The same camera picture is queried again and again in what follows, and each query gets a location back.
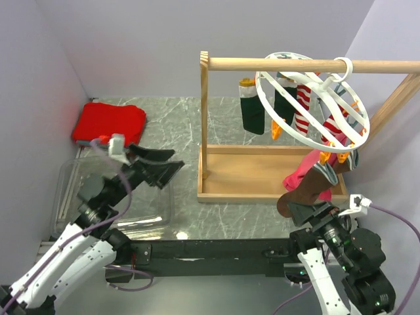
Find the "dark green sock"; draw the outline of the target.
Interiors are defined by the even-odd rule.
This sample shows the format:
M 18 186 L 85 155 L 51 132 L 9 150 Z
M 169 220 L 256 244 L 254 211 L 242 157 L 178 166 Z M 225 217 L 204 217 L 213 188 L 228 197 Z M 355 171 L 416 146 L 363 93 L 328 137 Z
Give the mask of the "dark green sock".
M 265 110 L 257 94 L 254 79 L 245 77 L 239 81 L 239 94 L 243 128 L 255 135 L 263 135 Z
M 280 73 L 276 78 L 276 81 L 293 97 L 297 97 L 297 84 L 293 80 L 290 80 Z M 293 118 L 295 115 L 295 108 L 289 101 L 283 97 L 277 90 L 274 94 L 274 110 L 276 113 L 283 118 L 283 120 L 291 125 L 293 123 Z

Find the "teal clothes peg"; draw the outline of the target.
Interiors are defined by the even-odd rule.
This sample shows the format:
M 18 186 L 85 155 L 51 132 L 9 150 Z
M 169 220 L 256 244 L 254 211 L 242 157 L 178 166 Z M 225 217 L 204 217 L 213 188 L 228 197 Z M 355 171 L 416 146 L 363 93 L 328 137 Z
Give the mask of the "teal clothes peg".
M 356 128 L 356 126 L 358 125 L 358 121 L 356 119 L 354 119 L 351 115 L 348 115 L 346 117 L 346 122 L 349 124 L 350 127 L 352 127 L 353 129 Z

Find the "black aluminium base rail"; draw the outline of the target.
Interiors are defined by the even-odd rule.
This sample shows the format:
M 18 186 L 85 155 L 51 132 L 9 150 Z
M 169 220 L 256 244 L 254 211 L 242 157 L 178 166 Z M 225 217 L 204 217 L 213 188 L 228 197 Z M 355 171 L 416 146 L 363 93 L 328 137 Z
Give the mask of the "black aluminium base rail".
M 132 266 L 154 277 L 283 277 L 300 262 L 292 241 L 279 239 L 137 240 L 117 251 L 112 264 Z

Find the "clear plastic bin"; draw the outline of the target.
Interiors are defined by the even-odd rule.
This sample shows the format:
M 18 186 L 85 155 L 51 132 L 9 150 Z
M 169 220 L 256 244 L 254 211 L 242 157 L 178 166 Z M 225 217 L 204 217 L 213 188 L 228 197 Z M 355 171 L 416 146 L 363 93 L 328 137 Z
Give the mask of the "clear plastic bin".
M 155 229 L 173 218 L 173 185 L 164 188 L 145 182 L 131 189 L 122 173 L 123 164 L 108 165 L 101 157 L 81 157 L 61 167 L 51 219 L 51 236 L 57 238 L 84 209 L 97 219 L 101 210 L 123 216 L 112 226 L 126 234 Z

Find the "folded red cloth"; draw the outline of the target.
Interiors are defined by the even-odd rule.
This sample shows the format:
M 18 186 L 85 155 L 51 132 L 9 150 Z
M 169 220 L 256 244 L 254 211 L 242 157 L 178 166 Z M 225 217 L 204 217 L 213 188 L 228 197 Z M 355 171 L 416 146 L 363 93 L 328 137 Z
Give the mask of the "folded red cloth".
M 146 125 L 146 112 L 134 105 L 116 106 L 103 102 L 84 105 L 72 131 L 74 142 L 109 139 L 113 134 L 125 137 L 125 146 L 138 144 Z

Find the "pink sock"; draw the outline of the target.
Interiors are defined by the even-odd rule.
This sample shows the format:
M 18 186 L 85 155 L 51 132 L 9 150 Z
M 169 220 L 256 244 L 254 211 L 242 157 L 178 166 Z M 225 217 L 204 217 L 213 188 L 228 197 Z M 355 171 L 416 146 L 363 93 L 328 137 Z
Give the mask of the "pink sock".
M 312 150 L 303 158 L 297 170 L 294 173 L 291 173 L 290 175 L 284 178 L 282 184 L 287 191 L 292 191 L 298 187 L 298 185 L 301 183 L 303 177 L 306 175 L 308 170 L 316 162 L 319 161 L 320 152 L 321 151 L 319 150 Z M 333 166 L 336 161 L 337 161 L 337 154 L 332 153 L 328 159 L 328 163 L 331 166 Z M 331 201 L 332 199 L 331 188 L 328 188 L 327 190 L 323 191 L 319 195 L 318 199 L 322 201 Z

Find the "grey folded cloth underneath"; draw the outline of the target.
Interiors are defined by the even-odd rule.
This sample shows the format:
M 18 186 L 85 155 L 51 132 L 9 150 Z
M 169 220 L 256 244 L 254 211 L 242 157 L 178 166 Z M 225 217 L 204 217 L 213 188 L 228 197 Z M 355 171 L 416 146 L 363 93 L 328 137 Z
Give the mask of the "grey folded cloth underneath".
M 94 140 L 77 140 L 76 144 L 80 147 L 92 147 L 92 146 L 99 146 L 97 139 Z

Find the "brown striped-cuff sock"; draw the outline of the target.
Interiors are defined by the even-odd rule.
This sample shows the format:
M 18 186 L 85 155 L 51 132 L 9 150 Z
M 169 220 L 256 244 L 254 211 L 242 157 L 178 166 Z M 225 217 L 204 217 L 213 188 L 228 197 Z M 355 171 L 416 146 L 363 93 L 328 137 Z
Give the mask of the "brown striped-cuff sock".
M 322 192 L 329 190 L 338 182 L 337 174 L 329 163 L 315 163 L 306 172 L 296 189 L 279 198 L 276 205 L 278 213 L 285 218 L 291 217 L 291 211 L 288 208 L 289 202 L 312 205 Z

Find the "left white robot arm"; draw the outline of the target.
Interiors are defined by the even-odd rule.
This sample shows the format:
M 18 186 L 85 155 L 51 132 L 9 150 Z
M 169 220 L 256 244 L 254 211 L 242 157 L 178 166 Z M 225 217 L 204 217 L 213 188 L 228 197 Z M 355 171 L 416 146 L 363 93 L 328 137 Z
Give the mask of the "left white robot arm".
M 184 166 L 173 161 L 173 149 L 148 149 L 129 145 L 104 153 L 96 140 L 91 146 L 115 171 L 112 178 L 91 174 L 77 194 L 78 214 L 48 251 L 19 280 L 1 287 L 2 314 L 54 314 L 60 302 L 100 268 L 118 268 L 133 255 L 131 240 L 113 228 L 126 211 L 115 206 L 143 183 L 164 189 Z

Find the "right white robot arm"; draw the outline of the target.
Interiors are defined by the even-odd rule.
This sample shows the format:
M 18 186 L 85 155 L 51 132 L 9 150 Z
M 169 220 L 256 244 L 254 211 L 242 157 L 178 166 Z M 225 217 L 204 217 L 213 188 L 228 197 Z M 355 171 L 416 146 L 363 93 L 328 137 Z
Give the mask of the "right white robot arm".
M 299 229 L 290 235 L 288 254 L 301 262 L 316 292 L 323 314 L 390 314 L 396 292 L 381 270 L 386 256 L 378 234 L 365 228 L 348 231 L 344 217 L 367 213 L 364 207 L 341 210 L 324 201 L 314 205 L 288 203 L 293 223 Z M 327 246 L 346 276 L 342 284 L 345 305 L 331 279 L 322 256 Z

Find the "white round clip hanger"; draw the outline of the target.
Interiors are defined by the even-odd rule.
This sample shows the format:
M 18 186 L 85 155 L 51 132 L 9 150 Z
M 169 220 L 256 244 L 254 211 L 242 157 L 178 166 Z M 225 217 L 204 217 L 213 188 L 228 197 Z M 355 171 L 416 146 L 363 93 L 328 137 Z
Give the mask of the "white round clip hanger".
M 312 148 L 333 153 L 345 153 L 364 145 L 370 133 L 370 120 L 360 97 L 347 83 L 352 74 L 353 63 L 341 57 L 345 65 L 342 74 L 328 72 L 325 78 L 309 70 L 264 70 L 255 73 L 257 94 L 266 113 L 291 137 Z M 297 84 L 297 97 L 293 98 L 277 81 L 278 74 L 293 80 Z M 293 123 L 288 125 L 274 110 L 274 94 L 277 90 L 295 108 Z M 346 113 L 342 114 L 339 106 Z M 330 116 L 338 124 L 346 138 L 343 143 L 323 126 Z M 347 116 L 358 121 L 355 129 L 349 126 Z M 323 144 L 324 135 L 328 144 Z

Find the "wooden hanging rack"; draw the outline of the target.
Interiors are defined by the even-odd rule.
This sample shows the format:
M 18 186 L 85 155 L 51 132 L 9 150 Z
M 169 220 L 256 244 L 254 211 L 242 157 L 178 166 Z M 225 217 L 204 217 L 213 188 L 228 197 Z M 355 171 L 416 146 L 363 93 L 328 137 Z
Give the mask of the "wooden hanging rack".
M 370 133 L 364 149 L 419 90 L 417 61 L 351 60 L 352 74 L 404 74 L 404 80 L 370 120 Z M 201 146 L 198 163 L 200 202 L 275 202 L 285 188 L 282 180 L 306 154 L 315 149 L 298 146 L 223 145 L 208 143 L 208 81 L 211 71 L 309 70 L 325 78 L 328 72 L 343 74 L 340 58 L 313 60 L 293 52 L 275 52 L 265 58 L 219 58 L 200 54 Z

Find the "orange clothes peg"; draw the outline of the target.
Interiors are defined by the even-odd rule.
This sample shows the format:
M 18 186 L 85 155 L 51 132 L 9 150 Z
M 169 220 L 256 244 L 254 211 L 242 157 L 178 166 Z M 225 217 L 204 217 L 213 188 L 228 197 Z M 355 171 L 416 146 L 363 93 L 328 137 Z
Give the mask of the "orange clothes peg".
M 271 123 L 271 137 L 272 140 L 278 140 L 280 136 L 282 135 L 282 127 L 278 125 L 274 120 L 272 120 Z

